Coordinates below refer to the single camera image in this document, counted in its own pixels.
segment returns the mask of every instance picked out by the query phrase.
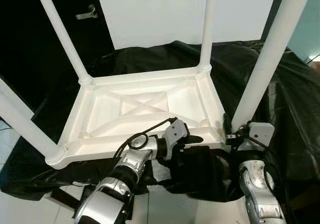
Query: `black plastic sheet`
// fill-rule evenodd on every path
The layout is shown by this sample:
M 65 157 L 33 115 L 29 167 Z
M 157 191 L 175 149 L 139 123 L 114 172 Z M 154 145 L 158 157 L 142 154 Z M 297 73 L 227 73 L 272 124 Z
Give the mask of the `black plastic sheet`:
M 234 115 L 260 47 L 260 43 L 213 44 L 211 77 L 229 116 Z M 151 48 L 126 48 L 86 68 L 97 77 L 192 67 L 199 62 L 200 50 L 200 46 L 177 41 Z M 33 118 L 55 142 L 62 133 L 78 90 L 75 73 L 68 73 Z M 288 183 L 295 190 L 292 193 L 319 183 L 320 77 L 292 52 L 284 53 L 254 120 L 271 122 L 275 126 L 271 146 L 283 160 Z M 111 163 L 110 159 L 82 161 L 55 170 L 20 138 L 2 169 L 0 187 L 12 196 L 39 200 L 44 193 L 62 185 L 72 185 L 74 181 L 97 184 L 107 175 Z

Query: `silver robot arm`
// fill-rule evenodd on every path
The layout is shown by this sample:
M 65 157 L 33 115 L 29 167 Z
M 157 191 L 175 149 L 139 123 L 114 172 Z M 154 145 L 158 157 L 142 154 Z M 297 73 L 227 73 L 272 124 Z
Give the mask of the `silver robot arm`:
M 173 118 L 162 138 L 140 133 L 132 139 L 129 150 L 117 162 L 110 175 L 81 204 L 74 218 L 75 224 L 124 223 L 133 189 L 145 170 L 146 161 L 157 157 L 170 160 L 173 147 L 188 133 L 187 126 Z
M 232 150 L 236 150 L 235 155 L 241 156 L 242 159 L 238 167 L 239 183 L 246 198 L 245 205 L 251 224 L 286 223 L 281 207 L 271 191 L 274 188 L 272 176 L 265 171 L 262 160 L 248 155 L 250 151 L 268 149 L 274 129 L 269 123 L 251 122 L 238 133 L 226 135 L 227 143 L 228 140 L 233 142 Z

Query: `white wall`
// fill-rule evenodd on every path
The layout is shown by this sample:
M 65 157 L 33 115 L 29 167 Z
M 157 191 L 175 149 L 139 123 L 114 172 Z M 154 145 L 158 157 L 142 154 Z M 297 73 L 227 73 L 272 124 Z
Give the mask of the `white wall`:
M 260 39 L 273 0 L 216 0 L 214 41 Z M 100 0 L 116 49 L 202 41 L 205 0 Z

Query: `metal joint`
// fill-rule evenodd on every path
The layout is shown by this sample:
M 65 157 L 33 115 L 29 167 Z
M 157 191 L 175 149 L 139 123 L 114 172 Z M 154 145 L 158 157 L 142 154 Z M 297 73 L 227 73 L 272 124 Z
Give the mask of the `metal joint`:
M 115 168 L 120 165 L 129 167 L 136 173 L 138 180 L 140 179 L 143 171 L 145 170 L 145 162 L 152 155 L 151 150 L 132 150 L 125 154 L 124 157 L 115 165 Z
M 181 120 L 174 121 L 164 132 L 163 138 L 166 142 L 166 156 L 164 160 L 170 160 L 172 157 L 172 150 L 174 146 L 178 143 L 178 141 L 183 138 L 187 137 L 188 130 Z
M 123 210 L 124 203 L 101 191 L 94 191 L 80 206 L 74 222 L 80 222 L 83 216 L 89 216 L 97 223 L 113 224 Z
M 285 223 L 280 205 L 270 192 L 264 178 L 265 164 L 261 160 L 248 160 L 240 166 L 240 187 L 245 194 L 246 208 L 251 223 Z M 273 188 L 272 177 L 267 173 Z
M 121 195 L 125 195 L 127 192 L 129 192 L 131 195 L 129 187 L 123 181 L 113 177 L 106 177 L 105 179 L 103 179 L 98 185 L 97 190 L 101 190 L 104 187 L 112 189 Z
M 136 139 L 133 139 L 131 142 L 131 145 L 134 147 L 139 147 L 141 146 L 144 141 L 145 141 L 145 137 L 143 135 L 137 137 Z M 147 145 L 145 145 L 144 147 L 142 147 L 141 149 L 139 149 L 139 151 L 145 151 L 145 150 L 150 150 L 151 151 L 151 155 L 148 156 L 148 160 L 154 160 L 157 157 L 157 139 L 154 136 L 148 136 L 148 143 Z
M 88 13 L 76 15 L 75 16 L 76 19 L 77 20 L 84 20 L 84 19 L 89 19 L 89 18 L 93 18 L 93 19 L 98 18 L 97 12 L 95 10 L 95 6 L 93 4 L 89 5 L 88 10 L 89 10 Z

